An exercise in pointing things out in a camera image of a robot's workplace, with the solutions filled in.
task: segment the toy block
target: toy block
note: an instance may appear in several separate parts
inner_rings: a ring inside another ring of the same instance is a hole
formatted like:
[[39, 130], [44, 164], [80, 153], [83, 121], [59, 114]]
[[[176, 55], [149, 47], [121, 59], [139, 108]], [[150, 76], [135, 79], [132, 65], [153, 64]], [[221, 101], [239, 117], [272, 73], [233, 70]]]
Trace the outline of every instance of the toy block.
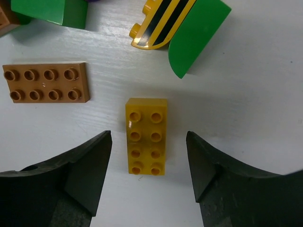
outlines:
[[84, 29], [88, 3], [84, 0], [12, 0], [11, 9], [58, 25]]
[[0, 36], [3, 36], [20, 25], [28, 24], [29, 17], [11, 11], [7, 0], [0, 0]]
[[89, 97], [85, 63], [4, 65], [14, 103], [85, 103]]
[[196, 0], [147, 0], [142, 25], [135, 24], [129, 33], [132, 46], [158, 49], [167, 44], [181, 25]]
[[220, 0], [196, 0], [169, 44], [170, 66], [183, 78], [232, 9]]
[[164, 175], [167, 100], [130, 98], [125, 105], [128, 172]]

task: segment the lego stud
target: lego stud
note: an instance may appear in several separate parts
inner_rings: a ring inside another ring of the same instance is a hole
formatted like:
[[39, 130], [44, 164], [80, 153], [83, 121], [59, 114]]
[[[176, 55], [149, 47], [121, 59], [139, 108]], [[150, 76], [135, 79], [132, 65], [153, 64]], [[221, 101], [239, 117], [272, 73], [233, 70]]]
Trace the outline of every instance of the lego stud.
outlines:
[[155, 1], [154, 0], [147, 0], [144, 7], [143, 7], [143, 10], [142, 10], [142, 13], [144, 13], [145, 15], [148, 14], [148, 12], [151, 10], [151, 8], [153, 7]]
[[131, 122], [139, 122], [141, 120], [140, 111], [132, 111], [129, 115], [129, 119], [131, 120]]
[[58, 72], [54, 69], [46, 70], [43, 75], [49, 81], [55, 81], [58, 78]]
[[143, 170], [143, 164], [141, 162], [134, 162], [132, 167], [132, 173], [138, 175]]
[[163, 119], [162, 113], [154, 112], [151, 114], [151, 122], [153, 122], [154, 124], [160, 123], [162, 119]]
[[31, 100], [33, 101], [38, 101], [40, 99], [42, 99], [43, 97], [43, 92], [39, 89], [35, 89], [35, 90], [32, 90], [30, 93], [29, 93], [29, 97]]
[[10, 98], [14, 101], [20, 101], [20, 100], [24, 99], [24, 97], [25, 97], [24, 92], [22, 90], [19, 90], [19, 89], [15, 90], [15, 91], [12, 91], [10, 93]]
[[8, 70], [4, 72], [4, 78], [8, 81], [17, 81], [19, 80], [19, 73], [16, 70]]
[[161, 156], [161, 153], [157, 148], [154, 148], [154, 149], [151, 150], [151, 157], [153, 159], [160, 158], [160, 156]]
[[134, 24], [134, 26], [132, 27], [132, 29], [129, 33], [129, 36], [132, 37], [133, 39], [135, 39], [138, 31], [140, 30], [140, 28], [141, 28], [141, 25], [139, 25], [137, 23]]
[[78, 71], [74, 68], [69, 68], [64, 72], [64, 77], [67, 80], [76, 80], [78, 78]]
[[131, 151], [131, 156], [133, 158], [138, 158], [140, 157], [141, 149], [140, 148], [133, 148]]
[[53, 101], [60, 100], [62, 98], [62, 92], [58, 89], [51, 90], [48, 93], [48, 97]]
[[154, 143], [158, 143], [162, 140], [162, 134], [159, 131], [155, 131], [151, 133], [151, 141]]
[[74, 88], [73, 90], [69, 91], [67, 96], [70, 100], [76, 101], [81, 98], [81, 92], [78, 89]]
[[159, 175], [162, 170], [162, 165], [160, 163], [154, 163], [151, 166], [151, 174], [156, 176]]
[[34, 81], [38, 79], [39, 74], [36, 70], [27, 70], [24, 72], [24, 77], [28, 81]]
[[138, 142], [141, 139], [141, 133], [139, 131], [132, 131], [129, 139], [132, 142]]

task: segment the green lego brick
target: green lego brick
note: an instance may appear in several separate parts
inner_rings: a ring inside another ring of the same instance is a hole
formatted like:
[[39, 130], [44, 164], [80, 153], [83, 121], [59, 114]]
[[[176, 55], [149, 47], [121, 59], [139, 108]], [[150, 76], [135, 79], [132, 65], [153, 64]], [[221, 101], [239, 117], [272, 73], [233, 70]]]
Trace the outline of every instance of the green lego brick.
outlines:
[[12, 0], [11, 9], [58, 25], [84, 29], [88, 3], [84, 0]]
[[220, 0], [197, 0], [169, 44], [169, 63], [183, 78], [232, 9]]

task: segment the white table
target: white table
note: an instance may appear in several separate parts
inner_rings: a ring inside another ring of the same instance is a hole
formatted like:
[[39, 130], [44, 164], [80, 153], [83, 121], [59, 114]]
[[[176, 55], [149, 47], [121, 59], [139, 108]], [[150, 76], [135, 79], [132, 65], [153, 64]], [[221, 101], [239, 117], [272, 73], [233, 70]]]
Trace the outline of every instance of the white table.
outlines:
[[[187, 160], [194, 131], [252, 166], [303, 168], [303, 1], [226, 0], [232, 12], [188, 74], [167, 50], [143, 51], [128, 33], [144, 0], [91, 3], [87, 30], [33, 21], [0, 39], [0, 64], [86, 61], [85, 104], [13, 104], [0, 79], [0, 172], [20, 170], [111, 130], [112, 154], [92, 227], [198, 227]], [[169, 102], [166, 175], [127, 172], [125, 103]]]

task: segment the brown block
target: brown block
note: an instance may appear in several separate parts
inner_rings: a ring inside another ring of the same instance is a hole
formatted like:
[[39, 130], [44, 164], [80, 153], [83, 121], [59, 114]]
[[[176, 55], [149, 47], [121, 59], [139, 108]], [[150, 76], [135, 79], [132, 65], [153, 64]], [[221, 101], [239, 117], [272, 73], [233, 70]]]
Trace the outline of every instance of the brown block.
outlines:
[[16, 14], [11, 11], [9, 1], [0, 0], [0, 36], [20, 26]]
[[85, 63], [3, 65], [14, 103], [85, 103]]

